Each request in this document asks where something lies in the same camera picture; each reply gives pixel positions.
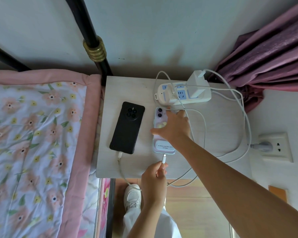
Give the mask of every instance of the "hand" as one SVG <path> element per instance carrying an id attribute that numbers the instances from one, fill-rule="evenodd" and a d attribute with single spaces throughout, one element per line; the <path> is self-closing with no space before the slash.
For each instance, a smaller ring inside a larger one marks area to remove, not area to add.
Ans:
<path id="1" fill-rule="evenodd" d="M 144 207 L 162 209 L 167 196 L 166 168 L 161 161 L 151 164 L 141 176 L 141 191 Z"/>
<path id="2" fill-rule="evenodd" d="M 150 132 L 153 135 L 161 136 L 173 145 L 173 143 L 181 139 L 181 137 L 190 136 L 188 117 L 184 117 L 184 115 L 184 110 L 177 112 L 177 114 L 167 111 L 168 121 L 166 126 L 163 128 L 152 128 Z"/>

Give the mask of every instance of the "gold bed joint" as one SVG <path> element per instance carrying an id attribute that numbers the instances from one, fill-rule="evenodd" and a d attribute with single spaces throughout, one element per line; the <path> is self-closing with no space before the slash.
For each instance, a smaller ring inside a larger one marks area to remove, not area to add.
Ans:
<path id="1" fill-rule="evenodd" d="M 103 40 L 100 38 L 100 36 L 97 36 L 97 38 L 99 40 L 98 47 L 90 48 L 89 46 L 87 46 L 85 40 L 83 41 L 83 46 L 84 46 L 89 58 L 92 61 L 102 62 L 106 59 L 107 52 L 106 52 Z"/>

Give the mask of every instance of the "metal bed frame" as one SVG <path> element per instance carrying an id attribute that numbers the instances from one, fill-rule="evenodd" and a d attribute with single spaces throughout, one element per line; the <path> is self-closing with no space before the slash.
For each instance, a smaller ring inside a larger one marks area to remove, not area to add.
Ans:
<path id="1" fill-rule="evenodd" d="M 107 61 L 107 53 L 103 43 L 103 40 L 96 35 L 95 29 L 91 23 L 91 18 L 88 14 L 84 0 L 66 0 L 70 7 L 75 21 L 83 35 L 83 46 L 89 56 L 89 58 L 96 64 L 101 76 L 102 86 L 106 85 L 107 76 L 112 76 L 111 68 Z M 31 70 L 23 63 L 10 56 L 8 53 L 0 48 L 0 61 L 14 68 L 18 72 Z M 113 207 L 114 207 L 114 195 L 115 195 L 115 179 L 111 179 L 109 202 L 107 212 L 107 227 L 106 238 L 112 235 L 112 220 L 113 220 Z"/>

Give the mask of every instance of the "white wall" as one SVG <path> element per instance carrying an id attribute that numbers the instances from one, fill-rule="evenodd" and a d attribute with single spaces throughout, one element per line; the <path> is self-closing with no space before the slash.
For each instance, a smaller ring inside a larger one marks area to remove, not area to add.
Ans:
<path id="1" fill-rule="evenodd" d="M 85 0 L 114 75 L 185 79 L 298 0 Z M 0 47 L 30 68 L 95 73 L 65 0 L 0 0 Z"/>
<path id="2" fill-rule="evenodd" d="M 287 132 L 294 163 L 263 160 L 253 150 L 250 162 L 253 178 L 263 187 L 273 185 L 288 189 L 290 204 L 298 210 L 298 93 L 265 90 L 265 98 L 248 117 L 253 142 L 258 135 Z"/>

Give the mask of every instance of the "white pants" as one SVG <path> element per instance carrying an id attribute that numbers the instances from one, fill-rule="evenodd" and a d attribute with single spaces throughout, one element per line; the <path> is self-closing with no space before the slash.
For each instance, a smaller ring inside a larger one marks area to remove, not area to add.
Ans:
<path id="1" fill-rule="evenodd" d="M 132 226 L 135 224 L 140 214 L 140 208 L 130 208 L 124 216 L 124 233 L 123 238 L 129 234 Z M 162 209 L 161 215 L 158 220 L 155 238 L 181 238 L 180 231 L 177 224 L 172 217 Z"/>

